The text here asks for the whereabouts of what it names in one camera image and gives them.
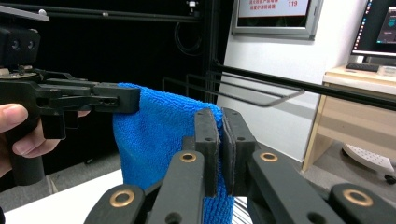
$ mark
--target microfiber cloth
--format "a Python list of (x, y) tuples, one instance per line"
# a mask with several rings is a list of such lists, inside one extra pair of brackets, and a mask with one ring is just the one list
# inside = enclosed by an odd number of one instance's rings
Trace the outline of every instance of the microfiber cloth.
[[(141, 90), (137, 113), (113, 116), (125, 184), (146, 189), (165, 177), (170, 160), (182, 148), (183, 136), (194, 135), (194, 114), (198, 110), (210, 108), (221, 129), (222, 112), (216, 105), (131, 83), (119, 86)], [(233, 197), (227, 196), (219, 175), (218, 196), (204, 198), (204, 223), (231, 223), (232, 215)]]

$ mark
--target computer monitor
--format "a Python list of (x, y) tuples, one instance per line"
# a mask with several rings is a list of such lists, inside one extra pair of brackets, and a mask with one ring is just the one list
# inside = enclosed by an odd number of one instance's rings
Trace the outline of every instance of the computer monitor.
[(396, 62), (396, 1), (367, 0), (351, 55), (365, 63)]

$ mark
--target wooden desk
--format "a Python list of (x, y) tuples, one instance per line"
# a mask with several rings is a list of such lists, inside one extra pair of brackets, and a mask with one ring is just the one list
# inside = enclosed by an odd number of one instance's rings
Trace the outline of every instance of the wooden desk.
[[(396, 99), (396, 77), (337, 67), (326, 72), (323, 85)], [(396, 160), (396, 112), (320, 96), (306, 150), (306, 171), (333, 140), (361, 147)]]

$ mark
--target black cable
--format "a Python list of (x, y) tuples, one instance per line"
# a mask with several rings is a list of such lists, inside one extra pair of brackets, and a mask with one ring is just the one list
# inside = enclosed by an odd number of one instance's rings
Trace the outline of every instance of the black cable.
[(175, 38), (175, 43), (177, 45), (177, 48), (180, 49), (180, 51), (186, 55), (189, 56), (199, 56), (202, 54), (202, 52), (194, 53), (196, 50), (198, 50), (201, 47), (202, 43), (202, 38), (198, 36), (197, 42), (190, 48), (186, 48), (183, 46), (183, 44), (180, 41), (179, 37), (179, 32), (180, 32), (180, 22), (178, 22), (175, 26), (175, 32), (174, 32), (174, 38)]

